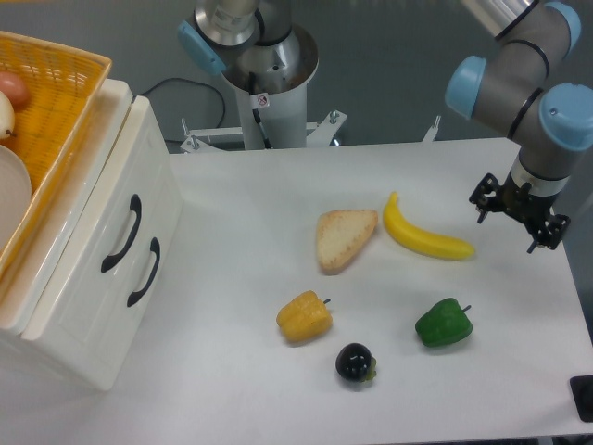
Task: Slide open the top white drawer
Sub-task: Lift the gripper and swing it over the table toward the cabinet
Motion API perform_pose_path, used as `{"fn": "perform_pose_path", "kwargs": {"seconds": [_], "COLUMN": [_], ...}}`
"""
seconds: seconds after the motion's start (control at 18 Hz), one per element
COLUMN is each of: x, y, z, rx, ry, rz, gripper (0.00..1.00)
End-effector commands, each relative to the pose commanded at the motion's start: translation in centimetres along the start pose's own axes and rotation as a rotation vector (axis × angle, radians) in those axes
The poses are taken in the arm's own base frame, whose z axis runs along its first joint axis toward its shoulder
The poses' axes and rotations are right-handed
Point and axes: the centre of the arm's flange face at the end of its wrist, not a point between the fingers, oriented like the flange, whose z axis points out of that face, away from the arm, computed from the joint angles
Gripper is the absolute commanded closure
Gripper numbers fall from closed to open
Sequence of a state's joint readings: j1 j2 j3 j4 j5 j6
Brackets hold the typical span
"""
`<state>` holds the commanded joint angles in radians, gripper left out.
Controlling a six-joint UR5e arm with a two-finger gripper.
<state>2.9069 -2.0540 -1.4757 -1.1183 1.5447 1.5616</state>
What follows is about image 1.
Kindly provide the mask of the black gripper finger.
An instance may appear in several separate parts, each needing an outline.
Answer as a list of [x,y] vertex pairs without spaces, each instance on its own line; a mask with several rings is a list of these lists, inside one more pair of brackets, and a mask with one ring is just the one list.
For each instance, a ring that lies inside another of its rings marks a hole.
[[529,222],[527,232],[532,236],[533,241],[528,252],[536,248],[547,248],[555,250],[562,242],[562,239],[570,225],[570,218],[562,214],[550,214],[543,220]]
[[469,202],[475,206],[479,213],[478,223],[482,223],[488,213],[502,211],[502,201],[498,196],[499,190],[498,179],[489,172],[470,194]]

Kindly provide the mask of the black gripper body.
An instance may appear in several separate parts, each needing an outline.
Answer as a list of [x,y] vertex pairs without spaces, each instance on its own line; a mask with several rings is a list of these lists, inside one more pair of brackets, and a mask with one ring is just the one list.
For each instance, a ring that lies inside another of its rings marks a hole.
[[509,173],[495,196],[502,211],[521,223],[528,232],[559,232],[561,217],[552,213],[552,206],[561,191],[561,180],[547,180],[525,172],[514,179]]

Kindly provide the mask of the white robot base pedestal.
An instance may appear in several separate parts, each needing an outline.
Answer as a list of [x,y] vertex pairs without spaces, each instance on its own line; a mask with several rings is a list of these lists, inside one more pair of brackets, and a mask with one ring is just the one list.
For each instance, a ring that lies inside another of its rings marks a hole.
[[245,149],[305,146],[319,52],[290,2],[198,1],[177,35],[201,70],[233,88]]

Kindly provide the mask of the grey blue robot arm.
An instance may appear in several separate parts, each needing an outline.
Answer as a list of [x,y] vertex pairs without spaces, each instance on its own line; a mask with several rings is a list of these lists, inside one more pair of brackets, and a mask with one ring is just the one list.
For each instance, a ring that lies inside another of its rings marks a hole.
[[481,219],[502,212],[521,223],[533,238],[532,248],[555,249],[571,220],[552,207],[592,147],[592,90],[573,83],[543,86],[574,49],[580,18],[560,1],[463,5],[500,50],[490,60],[463,60],[448,83],[446,103],[520,147],[506,180],[487,174],[470,201]]

